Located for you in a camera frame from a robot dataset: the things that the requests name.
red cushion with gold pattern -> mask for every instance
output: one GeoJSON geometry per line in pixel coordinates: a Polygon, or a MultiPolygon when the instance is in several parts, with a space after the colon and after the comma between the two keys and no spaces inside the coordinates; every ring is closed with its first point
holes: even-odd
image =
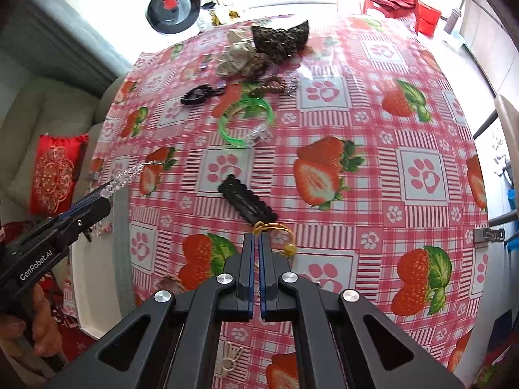
{"type": "Polygon", "coordinates": [[[70,209],[87,143],[88,134],[40,136],[30,192],[31,214],[56,215],[70,209]]]}

black plate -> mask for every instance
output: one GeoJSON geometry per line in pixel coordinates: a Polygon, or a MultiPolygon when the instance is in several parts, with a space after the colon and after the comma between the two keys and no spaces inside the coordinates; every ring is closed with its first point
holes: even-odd
{"type": "Polygon", "coordinates": [[[167,0],[150,1],[146,18],[154,30],[173,35],[196,22],[200,14],[200,0],[174,0],[174,4],[174,8],[167,9],[167,0]]]}

red plastic bin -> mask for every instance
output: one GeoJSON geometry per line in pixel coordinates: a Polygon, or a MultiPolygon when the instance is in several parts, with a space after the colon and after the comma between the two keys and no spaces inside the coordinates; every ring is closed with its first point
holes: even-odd
{"type": "Polygon", "coordinates": [[[420,13],[418,31],[424,35],[434,35],[442,12],[422,3],[421,1],[418,2],[418,11],[420,13]]]}

tablecloth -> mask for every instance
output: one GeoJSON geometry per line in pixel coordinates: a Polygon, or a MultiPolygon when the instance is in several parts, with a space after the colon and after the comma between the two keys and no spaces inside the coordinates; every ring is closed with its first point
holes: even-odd
{"type": "MultiPolygon", "coordinates": [[[[472,230],[487,222],[486,200],[463,110],[434,57],[397,20],[310,23],[307,49],[279,71],[298,77],[297,92],[266,96],[274,137],[236,149],[217,131],[231,88],[180,104],[219,82],[228,30],[143,53],[103,125],[101,182],[144,159],[165,162],[131,185],[136,294],[181,290],[177,278],[196,287],[241,249],[251,227],[217,191],[232,173],[294,231],[295,272],[331,291],[355,288],[454,370],[485,280],[487,248],[474,249],[472,230]]],[[[246,114],[229,126],[243,136],[256,124],[246,114]]],[[[251,323],[222,326],[221,341],[245,350],[226,378],[217,365],[214,387],[268,387],[272,355],[294,351],[291,332],[263,322],[256,300],[251,323]]]]}

silver screw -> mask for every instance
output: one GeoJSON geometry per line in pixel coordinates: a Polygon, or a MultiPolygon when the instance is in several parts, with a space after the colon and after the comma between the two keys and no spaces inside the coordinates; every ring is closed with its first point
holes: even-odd
{"type": "Polygon", "coordinates": [[[281,275],[281,279],[284,282],[287,282],[288,284],[292,284],[292,283],[296,282],[297,278],[298,278],[298,276],[294,272],[285,272],[284,274],[281,275]]]}
{"type": "Polygon", "coordinates": [[[220,284],[230,284],[233,281],[233,276],[230,273],[221,273],[216,277],[216,280],[220,282],[220,284]]]}
{"type": "Polygon", "coordinates": [[[350,303],[355,303],[355,301],[359,300],[360,295],[354,289],[347,289],[343,292],[343,298],[350,303]]]}
{"type": "Polygon", "coordinates": [[[159,303],[165,303],[169,300],[171,300],[171,293],[169,291],[162,290],[155,292],[155,301],[158,301],[159,303]]]}

